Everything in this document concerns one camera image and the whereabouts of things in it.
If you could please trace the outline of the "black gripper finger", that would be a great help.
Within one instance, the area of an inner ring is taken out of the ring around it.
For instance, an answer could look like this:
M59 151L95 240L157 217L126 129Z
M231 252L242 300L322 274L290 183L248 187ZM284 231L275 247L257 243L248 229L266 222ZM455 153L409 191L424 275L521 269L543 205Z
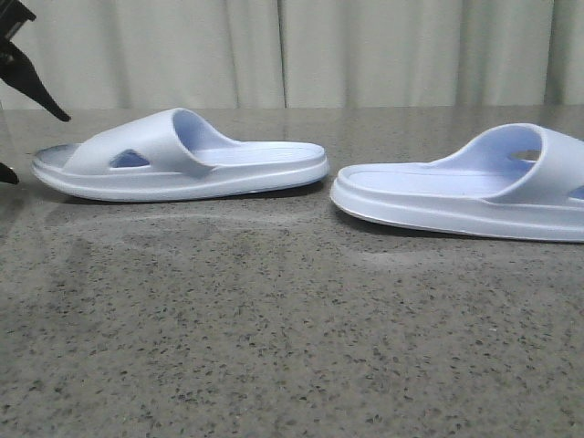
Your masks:
M0 182L9 184L19 184L17 174L8 166L0 163Z

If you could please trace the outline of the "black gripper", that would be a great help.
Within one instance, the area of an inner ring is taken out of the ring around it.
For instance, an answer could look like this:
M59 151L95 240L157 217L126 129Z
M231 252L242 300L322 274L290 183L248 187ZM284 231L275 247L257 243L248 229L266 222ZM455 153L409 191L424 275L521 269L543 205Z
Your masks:
M11 42L26 21L37 16L18 0L1 0L1 79L26 95L57 119L70 121L70 116L54 101L40 80L30 59Z

